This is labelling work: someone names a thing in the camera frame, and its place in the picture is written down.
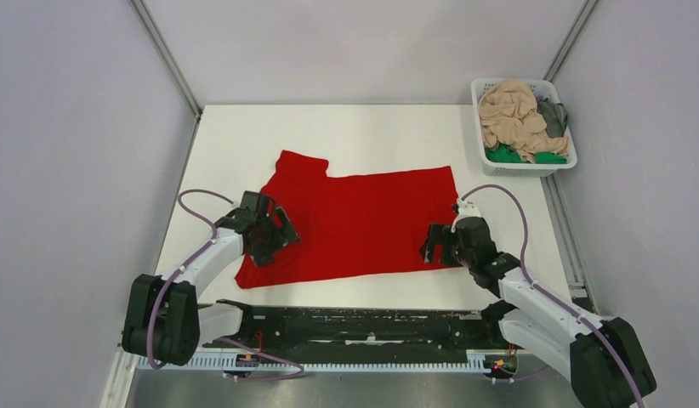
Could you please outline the red t shirt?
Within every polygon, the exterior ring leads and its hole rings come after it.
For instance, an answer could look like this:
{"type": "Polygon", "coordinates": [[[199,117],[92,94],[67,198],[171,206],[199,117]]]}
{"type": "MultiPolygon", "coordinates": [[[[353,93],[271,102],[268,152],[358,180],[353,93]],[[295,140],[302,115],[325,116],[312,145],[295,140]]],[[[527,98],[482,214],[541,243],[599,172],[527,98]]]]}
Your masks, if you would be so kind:
{"type": "Polygon", "coordinates": [[[431,224],[450,224],[457,201],[450,167],[330,177],[326,159],[284,150],[262,188],[300,236],[266,266],[242,261],[242,289],[441,269],[420,252],[431,224]]]}

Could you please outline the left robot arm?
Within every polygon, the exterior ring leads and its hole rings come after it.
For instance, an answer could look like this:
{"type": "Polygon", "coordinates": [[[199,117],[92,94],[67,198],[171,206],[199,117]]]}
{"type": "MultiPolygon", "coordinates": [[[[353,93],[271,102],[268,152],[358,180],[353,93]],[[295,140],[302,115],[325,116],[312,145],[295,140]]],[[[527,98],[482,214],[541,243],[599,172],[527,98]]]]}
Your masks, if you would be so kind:
{"type": "Polygon", "coordinates": [[[236,260],[264,267],[300,241],[286,211],[268,195],[246,191],[239,201],[226,198],[229,212],[213,221],[185,203],[193,192],[180,192],[177,203],[209,228],[206,240],[173,269],[139,275],[130,287],[121,347],[145,357],[153,369],[184,366],[199,346],[222,337],[248,345],[256,324],[245,306],[226,300],[200,305],[199,297],[236,260]]]}

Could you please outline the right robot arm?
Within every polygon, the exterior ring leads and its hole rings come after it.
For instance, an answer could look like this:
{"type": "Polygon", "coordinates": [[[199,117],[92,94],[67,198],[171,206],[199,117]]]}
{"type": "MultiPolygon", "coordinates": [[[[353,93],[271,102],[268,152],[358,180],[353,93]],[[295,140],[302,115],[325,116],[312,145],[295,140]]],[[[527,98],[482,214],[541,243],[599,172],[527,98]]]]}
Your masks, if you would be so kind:
{"type": "Polygon", "coordinates": [[[482,312],[482,340],[519,346],[557,371],[584,407],[629,407],[657,389],[655,375],[633,327],[602,317],[540,286],[521,261],[497,249],[488,223],[478,216],[452,225],[431,224],[420,254],[441,249],[445,266],[463,266],[498,300],[482,312]]]}

